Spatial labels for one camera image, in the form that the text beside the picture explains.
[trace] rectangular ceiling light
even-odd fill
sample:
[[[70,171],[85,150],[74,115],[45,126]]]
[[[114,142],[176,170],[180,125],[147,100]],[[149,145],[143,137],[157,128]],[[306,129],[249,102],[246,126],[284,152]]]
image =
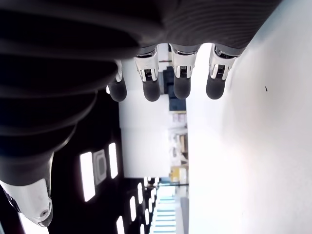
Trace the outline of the rectangular ceiling light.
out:
[[[143,191],[142,191],[142,184],[139,183],[137,185],[137,196],[138,196],[138,203],[142,204],[143,202]]]
[[[164,212],[157,212],[157,217],[159,216],[172,216],[175,215],[175,211],[164,211]]]
[[[34,224],[22,213],[19,213],[19,219],[23,226],[25,234],[49,234],[48,228],[43,228],[38,226],[37,224]]]
[[[109,150],[109,161],[111,166],[111,177],[114,179],[118,175],[117,167],[117,155],[116,155],[116,145],[112,143],[108,146]]]
[[[141,227],[140,227],[140,234],[145,234],[144,224],[141,224]]]
[[[136,199],[134,196],[130,199],[130,213],[131,213],[131,220],[132,222],[135,221],[137,217],[137,211],[136,211]]]
[[[148,199],[148,209],[151,212],[153,212],[153,205],[152,205],[152,199]]]
[[[151,191],[151,199],[152,199],[152,203],[154,203],[155,202],[154,189]]]
[[[145,210],[145,224],[148,225],[150,223],[150,213],[148,213],[148,209]]]
[[[91,152],[80,155],[80,169],[84,201],[88,201],[96,194]]]
[[[159,233],[164,233],[164,232],[174,232],[176,231],[176,227],[168,227],[168,226],[164,226],[164,227],[158,227],[158,226],[154,226],[154,231]]]
[[[117,225],[117,232],[118,234],[125,234],[125,229],[123,227],[123,220],[122,220],[122,217],[119,216],[117,222],[116,222],[116,225]]]
[[[154,222],[154,226],[175,226],[176,225],[176,221],[155,221]]]
[[[144,186],[147,187],[147,177],[144,177]]]
[[[155,222],[161,221],[161,220],[175,220],[176,216],[156,216],[155,217]]]

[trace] black ceiling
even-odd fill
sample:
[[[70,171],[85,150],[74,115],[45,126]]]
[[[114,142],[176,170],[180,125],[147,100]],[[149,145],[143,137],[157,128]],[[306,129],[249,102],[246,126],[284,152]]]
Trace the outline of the black ceiling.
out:
[[[108,155],[108,145],[117,146],[118,176],[110,178],[109,160],[107,178],[96,187],[96,195],[84,202],[81,185],[79,155],[101,149]],[[52,166],[52,203],[54,215],[48,227],[50,234],[108,233],[117,234],[116,221],[123,217],[125,233],[137,234],[145,223],[144,210],[148,207],[151,191],[145,191],[142,205],[138,204],[137,184],[143,179],[123,178],[121,132],[118,103],[109,94],[100,91],[90,114],[77,127],[73,138],[55,153]],[[129,200],[136,198],[136,219],[131,221]],[[0,221],[6,234],[23,233],[13,207],[0,192]]]

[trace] white wall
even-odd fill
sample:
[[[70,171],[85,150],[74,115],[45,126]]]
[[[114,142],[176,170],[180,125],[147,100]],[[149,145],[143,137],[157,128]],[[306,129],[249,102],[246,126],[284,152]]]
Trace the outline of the white wall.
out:
[[[284,0],[220,100],[205,94],[210,45],[198,52],[187,99],[190,233],[312,233],[311,9]]]
[[[145,99],[133,59],[122,61],[127,98],[119,103],[125,177],[162,177],[170,173],[169,97]]]

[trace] robotic hand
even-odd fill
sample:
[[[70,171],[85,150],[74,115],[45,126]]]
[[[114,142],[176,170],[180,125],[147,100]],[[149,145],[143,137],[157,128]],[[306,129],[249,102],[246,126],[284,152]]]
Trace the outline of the robotic hand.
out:
[[[235,59],[280,1],[0,1],[8,22],[0,34],[0,185],[11,205],[50,224],[54,152],[98,90],[108,85],[115,101],[126,98],[120,59],[135,58],[144,95],[156,101],[157,45],[170,43],[174,92],[184,99],[200,45],[213,43],[206,93],[218,99]]]
[[[134,60],[142,79],[145,98],[149,101],[157,101],[160,97],[158,46],[152,45],[141,48]]]

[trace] black rubber fingertip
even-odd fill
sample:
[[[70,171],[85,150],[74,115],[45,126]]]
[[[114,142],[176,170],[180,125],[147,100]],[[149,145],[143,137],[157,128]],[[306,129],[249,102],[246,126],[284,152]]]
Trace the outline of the black rubber fingertip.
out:
[[[144,96],[148,101],[157,101],[160,97],[160,87],[158,79],[156,81],[143,82]]]
[[[178,99],[186,99],[191,92],[191,78],[177,78],[175,76],[174,92]]]
[[[222,97],[225,87],[225,80],[220,78],[212,79],[208,75],[207,85],[206,85],[206,94],[212,100],[217,100]]]
[[[110,95],[114,101],[124,101],[127,97],[127,88],[124,78],[121,82],[117,82],[116,79],[108,85]]]

